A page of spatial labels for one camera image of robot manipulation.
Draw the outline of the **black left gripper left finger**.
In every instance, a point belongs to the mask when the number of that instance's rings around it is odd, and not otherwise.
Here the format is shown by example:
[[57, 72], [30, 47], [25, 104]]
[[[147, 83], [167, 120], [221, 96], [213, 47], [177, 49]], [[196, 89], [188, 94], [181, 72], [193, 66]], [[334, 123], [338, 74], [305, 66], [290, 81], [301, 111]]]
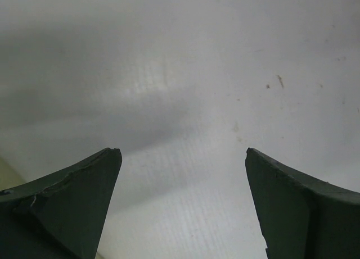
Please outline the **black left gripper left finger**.
[[117, 148], [1, 191], [1, 258], [95, 258], [122, 165]]

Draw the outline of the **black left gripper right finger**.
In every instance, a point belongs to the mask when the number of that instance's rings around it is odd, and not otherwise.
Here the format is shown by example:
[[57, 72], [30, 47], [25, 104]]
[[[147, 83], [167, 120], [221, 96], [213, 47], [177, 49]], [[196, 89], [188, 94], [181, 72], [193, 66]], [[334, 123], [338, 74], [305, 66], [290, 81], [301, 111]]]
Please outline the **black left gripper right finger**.
[[359, 258], [359, 193], [254, 148], [245, 167], [268, 258]]

